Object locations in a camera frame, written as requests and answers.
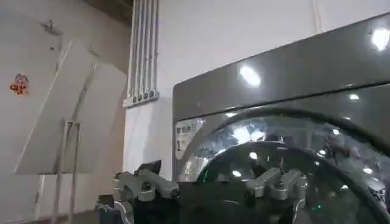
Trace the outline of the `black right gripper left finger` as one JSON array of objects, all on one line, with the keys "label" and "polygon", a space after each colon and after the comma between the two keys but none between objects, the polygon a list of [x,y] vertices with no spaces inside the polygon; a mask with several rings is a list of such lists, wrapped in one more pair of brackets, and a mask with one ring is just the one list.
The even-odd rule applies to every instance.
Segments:
[{"label": "black right gripper left finger", "polygon": [[179,198],[179,185],[160,176],[162,160],[142,163],[133,173],[123,171],[114,176],[115,201],[152,201],[158,194],[162,198]]}]

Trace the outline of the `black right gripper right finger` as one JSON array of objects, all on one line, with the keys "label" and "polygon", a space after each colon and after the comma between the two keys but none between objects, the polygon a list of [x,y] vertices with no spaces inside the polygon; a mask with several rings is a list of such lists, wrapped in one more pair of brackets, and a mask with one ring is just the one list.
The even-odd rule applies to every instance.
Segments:
[{"label": "black right gripper right finger", "polygon": [[275,200],[294,197],[298,201],[305,201],[307,177],[297,169],[282,172],[279,168],[272,167],[259,177],[245,181],[245,186],[255,198],[269,194]]}]

